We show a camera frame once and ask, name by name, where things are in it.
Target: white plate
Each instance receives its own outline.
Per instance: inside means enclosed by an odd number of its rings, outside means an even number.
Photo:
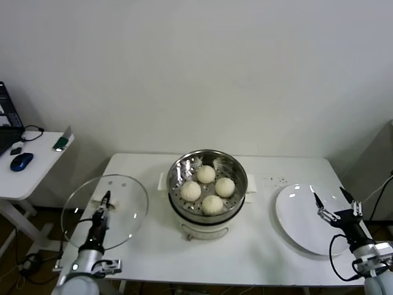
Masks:
[[[312,186],[325,208],[336,212],[350,208],[342,196],[334,196],[327,190]],[[317,215],[315,197],[309,184],[294,184],[285,187],[277,196],[276,212],[285,232],[304,249],[329,255],[333,236],[343,231],[332,227]],[[338,238],[333,245],[333,255],[348,249],[345,238]]]

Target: steamed bun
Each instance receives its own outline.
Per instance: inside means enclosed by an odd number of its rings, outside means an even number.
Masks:
[[[204,165],[198,169],[196,177],[201,183],[212,183],[216,178],[216,171],[212,167]]]
[[[220,197],[228,198],[235,192],[235,183],[232,179],[224,177],[216,182],[216,193]]]
[[[209,195],[202,202],[202,211],[207,215],[217,215],[222,212],[224,203],[216,195]]]
[[[187,202],[193,202],[201,195],[201,187],[194,181],[186,181],[181,190],[180,194]]]

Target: small white desk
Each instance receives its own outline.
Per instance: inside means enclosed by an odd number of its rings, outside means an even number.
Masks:
[[[104,257],[122,259],[122,280],[170,281],[200,284],[262,286],[349,286],[333,272],[329,258],[303,251],[281,229],[274,204],[281,186],[311,183],[342,196],[341,183],[329,162],[322,158],[236,157],[246,172],[255,176],[258,193],[244,204],[229,233],[213,241],[187,241],[173,218],[168,198],[157,191],[161,172],[180,155],[116,154],[104,174],[123,174],[138,179],[149,194],[149,212],[139,232]],[[288,183],[280,183],[284,178]],[[74,232],[83,243],[86,232]],[[109,230],[106,238],[116,235]],[[64,275],[77,257],[68,245],[62,265]],[[334,258],[342,276],[351,277],[354,256],[347,250]]]
[[[24,133],[24,136],[26,138],[35,138],[39,134],[41,133],[27,131]],[[27,217],[29,214],[35,215],[36,211],[25,199],[30,196],[56,161],[65,152],[56,152],[52,149],[52,146],[62,134],[62,132],[44,132],[38,139],[26,142],[22,152],[31,152],[34,154],[34,158],[22,171],[14,172],[10,169],[11,161],[16,157],[15,155],[10,155],[10,149],[0,156],[0,213],[35,241],[37,246],[50,246],[46,235],[52,226],[50,224],[45,225],[42,231],[34,227],[27,220]],[[71,136],[68,146],[73,140],[74,137]],[[19,204],[26,210],[27,214],[23,216],[9,201],[19,201]],[[0,256],[9,246],[14,235],[15,233],[12,232],[3,244],[0,249]]]

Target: stainless steel pot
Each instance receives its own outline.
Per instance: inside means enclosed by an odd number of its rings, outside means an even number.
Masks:
[[[198,182],[197,170],[202,165],[209,165],[215,169],[216,178],[213,183]],[[216,194],[216,181],[223,177],[228,177],[235,182],[235,192],[231,197],[223,198],[224,209],[221,214],[205,215],[202,211],[202,201],[206,196]],[[180,189],[187,180],[196,181],[201,186],[201,197],[194,202],[187,202],[181,197]],[[169,201],[179,216],[200,226],[216,226],[229,221],[243,206],[247,191],[247,174],[232,156],[224,152],[204,149],[190,152],[178,159],[169,169],[166,186]]]

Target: blue computer mouse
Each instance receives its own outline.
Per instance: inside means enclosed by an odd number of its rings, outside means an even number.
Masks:
[[[17,155],[11,162],[11,170],[18,172],[26,168],[26,166],[33,159],[34,155],[30,152],[24,152],[23,154]]]

